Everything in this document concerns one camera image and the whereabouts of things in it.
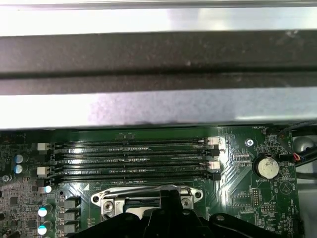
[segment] black cable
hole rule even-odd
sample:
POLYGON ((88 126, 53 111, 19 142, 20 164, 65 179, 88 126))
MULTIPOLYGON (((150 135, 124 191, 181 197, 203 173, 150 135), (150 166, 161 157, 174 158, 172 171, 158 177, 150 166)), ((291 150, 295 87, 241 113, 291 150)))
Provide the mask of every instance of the black cable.
POLYGON ((313 124, 317 124, 317 120, 309 120, 309 121, 303 121, 300 123, 296 123, 293 124, 289 127, 284 128, 283 130, 281 130, 279 132, 279 134, 277 135, 277 141, 281 144, 281 146, 283 146, 283 148, 290 154, 294 154, 295 151, 293 149, 291 149, 288 144, 283 140, 284 136, 287 132, 291 132, 294 129, 300 128, 300 127, 304 127, 304 126, 309 126, 309 125, 313 125, 313 124))
POLYGON ((296 178, 317 180, 317 174, 316 173, 310 173, 310 174, 296 173, 296 178))

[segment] chip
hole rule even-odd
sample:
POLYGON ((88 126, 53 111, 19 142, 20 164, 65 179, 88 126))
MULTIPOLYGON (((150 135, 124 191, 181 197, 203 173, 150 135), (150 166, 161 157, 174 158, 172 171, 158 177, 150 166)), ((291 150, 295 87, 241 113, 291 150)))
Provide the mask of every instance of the chip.
POLYGON ((18 204, 18 197, 11 197, 10 205, 17 205, 17 204, 18 204))
POLYGON ((27 227, 29 227, 29 228, 36 228, 36 220, 29 220, 29 221, 27 221, 27 227))

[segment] metal panel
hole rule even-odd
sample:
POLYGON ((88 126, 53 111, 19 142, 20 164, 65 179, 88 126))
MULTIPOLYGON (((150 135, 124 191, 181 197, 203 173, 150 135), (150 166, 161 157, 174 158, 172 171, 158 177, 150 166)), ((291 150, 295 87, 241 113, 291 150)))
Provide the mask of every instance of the metal panel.
POLYGON ((0 77, 307 71, 317 66, 316 39, 317 31, 3 37, 0 77))
MULTIPOLYGON (((144 9, 142 5, 21 5, 0 6, 0 36, 59 35, 114 32, 164 32, 164 31, 237 31, 237 30, 295 30, 317 29, 317 7, 250 7, 258 1, 245 1, 246 8, 204 8, 184 1, 191 8, 144 9), (143 9, 101 9, 143 8, 143 9), (85 8, 80 11, 74 8, 85 8)), ((276 5, 275 1, 267 4, 276 5)), ((172 7, 181 7, 178 3, 172 7)))
POLYGON ((317 87, 0 96, 0 105, 1 129, 304 120, 317 117, 317 87))

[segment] mounting hole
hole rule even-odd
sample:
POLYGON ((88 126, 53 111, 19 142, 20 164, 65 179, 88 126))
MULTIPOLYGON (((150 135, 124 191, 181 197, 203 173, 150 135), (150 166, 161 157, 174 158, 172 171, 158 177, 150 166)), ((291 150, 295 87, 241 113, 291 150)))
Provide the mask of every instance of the mounting hole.
POLYGON ((94 196, 94 197, 93 197, 93 201, 94 201, 94 202, 99 202, 99 197, 98 197, 98 196, 94 196))
POLYGON ((202 197, 202 194, 201 194, 200 192, 196 192, 196 193, 195 193, 195 197, 196 197, 196 198, 201 198, 201 197, 202 197))

